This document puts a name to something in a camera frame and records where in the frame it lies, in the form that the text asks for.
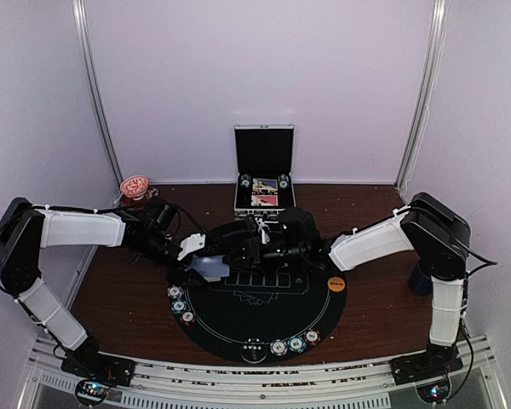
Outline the blue white chips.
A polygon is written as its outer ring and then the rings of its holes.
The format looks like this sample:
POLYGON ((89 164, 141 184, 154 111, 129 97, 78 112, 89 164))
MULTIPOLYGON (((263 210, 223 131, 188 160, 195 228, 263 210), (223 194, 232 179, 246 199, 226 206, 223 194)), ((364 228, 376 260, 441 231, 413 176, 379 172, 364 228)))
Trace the blue white chips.
POLYGON ((171 300, 181 299, 184 295, 184 290, 177 285, 171 285, 167 290, 167 295, 171 300))
POLYGON ((269 344, 270 352, 275 356, 284 356, 288 352, 288 344, 287 342, 277 339, 269 344))

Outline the orange chips front seat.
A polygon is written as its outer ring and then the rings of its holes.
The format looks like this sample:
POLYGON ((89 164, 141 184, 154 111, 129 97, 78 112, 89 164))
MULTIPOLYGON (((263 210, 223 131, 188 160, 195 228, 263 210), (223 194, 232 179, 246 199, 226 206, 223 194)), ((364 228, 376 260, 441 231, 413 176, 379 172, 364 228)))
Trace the orange chips front seat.
POLYGON ((307 345, 316 346, 320 343, 321 336, 320 336, 319 331, 314 330, 314 329, 309 329, 308 331, 305 332, 304 339, 305 339, 305 342, 307 343, 307 345))

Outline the grey blue card deck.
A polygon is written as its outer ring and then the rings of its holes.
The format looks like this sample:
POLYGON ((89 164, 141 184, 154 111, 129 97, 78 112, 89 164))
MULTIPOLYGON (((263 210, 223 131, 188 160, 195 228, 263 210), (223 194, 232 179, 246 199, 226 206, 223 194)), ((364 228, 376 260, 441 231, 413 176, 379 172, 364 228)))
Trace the grey blue card deck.
POLYGON ((207 282, 218 282, 230 275, 230 267, 223 262, 223 256, 194 256, 189 268, 193 268, 207 282))

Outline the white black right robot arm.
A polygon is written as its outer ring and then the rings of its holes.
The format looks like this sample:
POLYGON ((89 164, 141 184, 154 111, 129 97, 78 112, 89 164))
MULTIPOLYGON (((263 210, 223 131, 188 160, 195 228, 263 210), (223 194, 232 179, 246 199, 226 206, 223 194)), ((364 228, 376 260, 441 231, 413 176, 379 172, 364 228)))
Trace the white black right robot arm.
POLYGON ((482 268, 494 261, 472 250, 471 227, 467 220, 426 192, 392 211, 390 216, 361 229, 322 237, 313 215, 302 208, 290 208, 270 224, 259 217, 245 219, 251 231, 227 250, 227 266, 267 273, 302 265, 320 273, 346 273, 370 262, 396 254, 416 258, 408 280, 411 292, 432 298, 428 351, 420 357, 420 369, 431 377, 451 362, 451 349, 460 331, 467 298, 467 284, 473 271, 468 259, 482 268))

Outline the blue white chips front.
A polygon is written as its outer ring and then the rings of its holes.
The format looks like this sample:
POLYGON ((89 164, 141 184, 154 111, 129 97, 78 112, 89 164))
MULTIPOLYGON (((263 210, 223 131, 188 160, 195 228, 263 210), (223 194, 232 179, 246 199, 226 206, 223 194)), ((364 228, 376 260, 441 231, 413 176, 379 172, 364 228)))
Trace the blue white chips front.
POLYGON ((277 339, 269 344, 270 352, 275 356, 284 356, 288 352, 288 344, 287 342, 277 339))

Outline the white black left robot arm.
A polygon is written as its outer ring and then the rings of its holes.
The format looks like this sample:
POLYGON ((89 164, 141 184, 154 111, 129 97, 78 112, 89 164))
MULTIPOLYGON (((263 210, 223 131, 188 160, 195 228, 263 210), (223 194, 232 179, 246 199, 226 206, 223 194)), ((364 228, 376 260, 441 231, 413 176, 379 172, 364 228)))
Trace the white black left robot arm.
POLYGON ((87 378, 106 369, 90 345, 89 333, 45 280, 51 262, 45 256, 60 248, 124 248, 184 273, 197 251, 219 236, 201 225, 178 239, 169 225, 182 208, 153 198, 145 204, 89 209, 33 204, 12 199, 0 220, 0 289, 10 295, 64 349, 87 378))

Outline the green chips front seat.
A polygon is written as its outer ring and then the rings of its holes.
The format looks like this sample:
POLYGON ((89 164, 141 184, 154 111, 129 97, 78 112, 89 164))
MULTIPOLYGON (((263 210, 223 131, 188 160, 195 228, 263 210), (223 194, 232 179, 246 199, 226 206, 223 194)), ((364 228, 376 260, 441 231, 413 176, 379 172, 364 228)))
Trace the green chips front seat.
POLYGON ((287 341, 287 347, 290 352, 301 354, 305 351, 307 344, 302 337, 291 337, 287 341))

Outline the orange big blind button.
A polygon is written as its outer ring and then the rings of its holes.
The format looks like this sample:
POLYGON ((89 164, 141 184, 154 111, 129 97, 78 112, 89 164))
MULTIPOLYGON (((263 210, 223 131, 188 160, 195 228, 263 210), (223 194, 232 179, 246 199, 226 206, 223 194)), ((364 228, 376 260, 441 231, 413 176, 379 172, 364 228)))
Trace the orange big blind button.
POLYGON ((342 277, 330 277, 327 281, 328 289, 334 293, 339 293, 346 290, 346 281, 342 277))

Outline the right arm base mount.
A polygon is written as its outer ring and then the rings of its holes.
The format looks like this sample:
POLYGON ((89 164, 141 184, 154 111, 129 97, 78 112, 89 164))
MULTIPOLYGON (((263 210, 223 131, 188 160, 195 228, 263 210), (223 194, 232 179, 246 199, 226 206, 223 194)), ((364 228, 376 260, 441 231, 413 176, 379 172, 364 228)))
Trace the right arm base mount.
POLYGON ((450 372, 463 368, 456 341, 449 345, 440 345, 428 340, 422 352, 393 358, 389 365, 396 385, 445 377, 450 372))

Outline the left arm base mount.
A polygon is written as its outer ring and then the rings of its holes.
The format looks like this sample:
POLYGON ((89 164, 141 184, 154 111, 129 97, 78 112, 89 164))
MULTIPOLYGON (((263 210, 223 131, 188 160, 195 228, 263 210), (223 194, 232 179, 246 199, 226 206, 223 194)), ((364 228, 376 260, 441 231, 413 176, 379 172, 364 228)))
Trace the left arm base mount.
POLYGON ((88 335, 80 346, 71 349, 53 332, 50 336, 65 355, 60 365, 63 372, 113 387, 131 385, 135 362, 132 359, 101 353, 100 345, 94 336, 88 335))

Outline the orange chips seat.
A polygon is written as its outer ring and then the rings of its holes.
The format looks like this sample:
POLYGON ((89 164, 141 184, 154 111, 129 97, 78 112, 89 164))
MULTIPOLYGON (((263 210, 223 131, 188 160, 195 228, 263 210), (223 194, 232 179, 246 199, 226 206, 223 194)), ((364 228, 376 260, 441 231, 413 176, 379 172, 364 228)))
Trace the orange chips seat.
POLYGON ((321 336, 320 336, 319 331, 314 330, 314 329, 309 329, 308 331, 305 332, 304 339, 305 339, 305 342, 307 343, 307 345, 316 346, 320 343, 321 336))
POLYGON ((196 316, 192 311, 185 311, 181 315, 180 321, 183 325, 190 326, 196 321, 196 316))

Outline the clear round dealer button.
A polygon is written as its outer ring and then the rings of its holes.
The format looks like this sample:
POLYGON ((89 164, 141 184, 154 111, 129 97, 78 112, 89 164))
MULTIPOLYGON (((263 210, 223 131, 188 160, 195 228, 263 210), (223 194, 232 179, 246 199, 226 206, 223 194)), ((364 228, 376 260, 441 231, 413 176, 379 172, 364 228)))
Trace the clear round dealer button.
POLYGON ((243 343, 241 358, 248 364, 259 364, 267 358, 267 345, 258 337, 250 337, 243 343))

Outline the green chips seat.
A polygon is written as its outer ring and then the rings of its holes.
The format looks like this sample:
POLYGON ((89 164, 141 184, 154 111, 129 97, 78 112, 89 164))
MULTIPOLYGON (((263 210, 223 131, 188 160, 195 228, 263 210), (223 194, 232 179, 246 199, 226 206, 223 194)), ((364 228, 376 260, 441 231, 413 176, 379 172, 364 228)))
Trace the green chips seat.
POLYGON ((177 299, 171 303, 171 311, 173 314, 183 314, 187 310, 187 304, 184 300, 177 299))
POLYGON ((302 337, 291 337, 287 341, 287 347, 290 352, 301 354, 305 351, 307 344, 302 337))

